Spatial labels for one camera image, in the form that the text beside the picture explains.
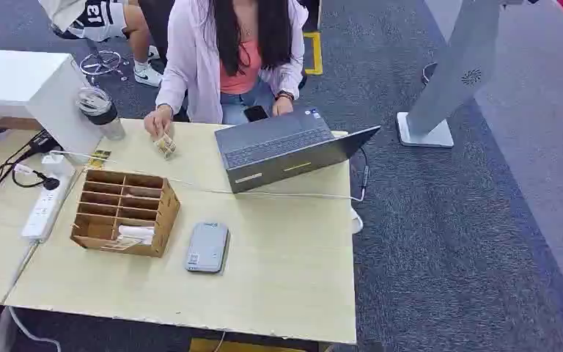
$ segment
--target white sneaker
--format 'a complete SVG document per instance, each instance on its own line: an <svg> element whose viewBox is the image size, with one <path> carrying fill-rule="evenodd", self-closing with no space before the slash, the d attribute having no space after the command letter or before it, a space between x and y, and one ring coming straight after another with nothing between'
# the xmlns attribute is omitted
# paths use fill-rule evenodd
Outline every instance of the white sneaker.
<svg viewBox="0 0 563 352"><path fill-rule="evenodd" d="M152 87L158 87L161 84L161 79L163 78L163 75L156 72L150 64L148 64L143 70L133 70L133 72L135 73L135 81Z"/></svg>
<svg viewBox="0 0 563 352"><path fill-rule="evenodd" d="M150 45L147 52L147 61L160 59L161 55L158 53L158 49L154 45Z"/></svg>

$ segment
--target laptop lid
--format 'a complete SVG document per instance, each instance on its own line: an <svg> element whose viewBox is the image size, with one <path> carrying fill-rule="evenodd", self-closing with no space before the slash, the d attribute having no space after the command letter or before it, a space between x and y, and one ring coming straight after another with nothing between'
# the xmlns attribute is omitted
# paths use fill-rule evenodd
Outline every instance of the laptop lid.
<svg viewBox="0 0 563 352"><path fill-rule="evenodd" d="M234 193L321 169L348 160L380 126L331 139L294 152L285 153L253 164L227 170Z"/></svg>

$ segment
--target pink cardigan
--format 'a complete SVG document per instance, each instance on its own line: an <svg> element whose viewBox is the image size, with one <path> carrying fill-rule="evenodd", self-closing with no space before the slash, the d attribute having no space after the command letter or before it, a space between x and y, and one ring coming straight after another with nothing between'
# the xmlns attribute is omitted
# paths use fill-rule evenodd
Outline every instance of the pink cardigan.
<svg viewBox="0 0 563 352"><path fill-rule="evenodd" d="M212 21L206 21L207 11L208 0L174 3L167 28L167 67L156 105L168 104L174 113L178 112L188 89L187 113L191 121L221 123L220 61L216 30ZM273 93L285 90L298 98L305 51L301 28L308 12L297 0L288 0L288 13L292 25L292 58L274 70L261 70L260 78L270 84Z"/></svg>

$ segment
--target cardboard organizer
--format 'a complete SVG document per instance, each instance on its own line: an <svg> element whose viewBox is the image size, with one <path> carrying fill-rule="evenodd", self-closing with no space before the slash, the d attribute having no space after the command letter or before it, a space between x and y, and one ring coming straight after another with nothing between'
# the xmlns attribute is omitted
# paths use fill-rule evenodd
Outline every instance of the cardboard organizer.
<svg viewBox="0 0 563 352"><path fill-rule="evenodd" d="M89 170L70 239L87 249L162 257L178 209L166 178ZM118 239L120 225L154 227L152 244Z"/></svg>

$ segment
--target hand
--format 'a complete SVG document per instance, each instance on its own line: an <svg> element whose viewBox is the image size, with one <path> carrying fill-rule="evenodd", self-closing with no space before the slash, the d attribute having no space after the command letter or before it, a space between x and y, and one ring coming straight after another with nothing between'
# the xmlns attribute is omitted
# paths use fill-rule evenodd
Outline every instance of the hand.
<svg viewBox="0 0 563 352"><path fill-rule="evenodd" d="M287 114L292 112L294 108L292 107L292 100L289 97L281 96L273 104L273 116L279 116L281 114Z"/></svg>
<svg viewBox="0 0 563 352"><path fill-rule="evenodd" d="M161 138L172 126L172 108L161 105L144 118L146 131L154 138Z"/></svg>

